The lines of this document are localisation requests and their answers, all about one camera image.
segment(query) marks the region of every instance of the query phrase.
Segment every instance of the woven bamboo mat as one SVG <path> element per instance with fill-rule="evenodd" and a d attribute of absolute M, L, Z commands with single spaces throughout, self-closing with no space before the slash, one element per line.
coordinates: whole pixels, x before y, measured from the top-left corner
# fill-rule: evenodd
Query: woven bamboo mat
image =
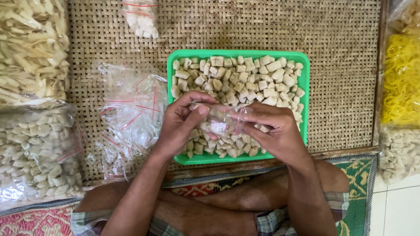
<path fill-rule="evenodd" d="M 129 30 L 119 0 L 68 2 L 68 101 L 79 107 L 88 151 L 104 129 L 97 112 L 103 85 L 89 76 L 92 60 L 123 60 L 136 67 L 149 62 L 165 71 L 166 58 L 181 48 L 306 53 L 311 61 L 309 151 L 371 145 L 379 0 L 158 0 L 158 5 L 160 38 L 152 40 Z M 99 165 L 86 165 L 88 180 L 103 177 Z"/>

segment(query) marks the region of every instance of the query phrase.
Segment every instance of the white tile floor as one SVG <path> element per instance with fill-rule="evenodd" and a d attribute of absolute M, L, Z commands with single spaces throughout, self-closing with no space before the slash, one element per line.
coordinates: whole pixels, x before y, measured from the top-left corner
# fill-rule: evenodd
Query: white tile floor
<path fill-rule="evenodd" d="M 386 186 L 378 174 L 373 188 L 370 236 L 420 236 L 420 175 Z"/>

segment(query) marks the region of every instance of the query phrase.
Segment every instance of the man's right hand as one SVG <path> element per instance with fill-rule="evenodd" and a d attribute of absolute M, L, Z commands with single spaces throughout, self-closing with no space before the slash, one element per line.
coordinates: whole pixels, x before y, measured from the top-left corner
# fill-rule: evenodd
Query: man's right hand
<path fill-rule="evenodd" d="M 292 110 L 257 102 L 247 107 L 252 108 L 252 113 L 243 132 L 254 138 L 262 148 L 285 164 L 294 164 L 302 157 L 310 157 L 299 134 Z M 255 128 L 255 124 L 265 125 L 268 132 L 264 133 Z"/>

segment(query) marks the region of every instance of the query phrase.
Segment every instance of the fingernail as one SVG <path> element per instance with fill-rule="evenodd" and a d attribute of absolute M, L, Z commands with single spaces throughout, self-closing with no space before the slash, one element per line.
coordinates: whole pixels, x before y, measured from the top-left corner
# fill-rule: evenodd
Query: fingernail
<path fill-rule="evenodd" d="M 198 107 L 198 113 L 200 113 L 200 115 L 207 115 L 209 111 L 210 111 L 210 108 L 208 106 L 200 105 Z"/>

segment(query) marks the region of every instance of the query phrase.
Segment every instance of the green plastic tray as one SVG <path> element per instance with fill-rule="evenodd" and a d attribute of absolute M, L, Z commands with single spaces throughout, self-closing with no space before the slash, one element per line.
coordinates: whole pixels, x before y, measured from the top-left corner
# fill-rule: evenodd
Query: green plastic tray
<path fill-rule="evenodd" d="M 184 49 L 176 50 L 175 52 L 169 55 L 168 61 L 166 63 L 166 69 L 168 71 L 168 100 L 169 104 L 173 102 L 173 97 L 171 94 L 172 87 L 172 75 L 175 73 L 172 68 L 174 60 L 179 60 L 180 58 L 198 58 L 198 59 L 207 59 L 210 56 L 224 56 L 224 57 L 252 57 L 254 60 L 265 55 L 270 55 L 275 59 L 279 57 L 285 57 L 287 60 L 294 60 L 295 62 L 300 62 L 303 64 L 302 75 L 298 79 L 298 86 L 305 91 L 305 95 L 300 99 L 300 102 L 303 103 L 304 109 L 302 111 L 302 120 L 303 123 L 300 124 L 300 136 L 303 139 L 303 142 L 306 145 L 307 131 L 308 131 L 308 106 L 309 106 L 309 59 L 302 52 L 282 52 L 282 51 L 259 51 L 259 50 L 207 50 L 207 49 Z M 230 156 L 225 156 L 225 158 L 219 158 L 217 154 L 210 155 L 208 153 L 203 153 L 202 155 L 194 154 L 190 159 L 187 155 L 180 154 L 174 157 L 175 161 L 183 165 L 196 165 L 196 164 L 210 164 L 210 163 L 225 163 L 225 162 L 238 162 L 238 161 L 250 161 L 250 160 L 262 160 L 273 158 L 268 152 L 262 154 L 258 152 L 257 155 L 249 157 L 248 154 L 244 153 L 237 158 L 231 158 Z"/>

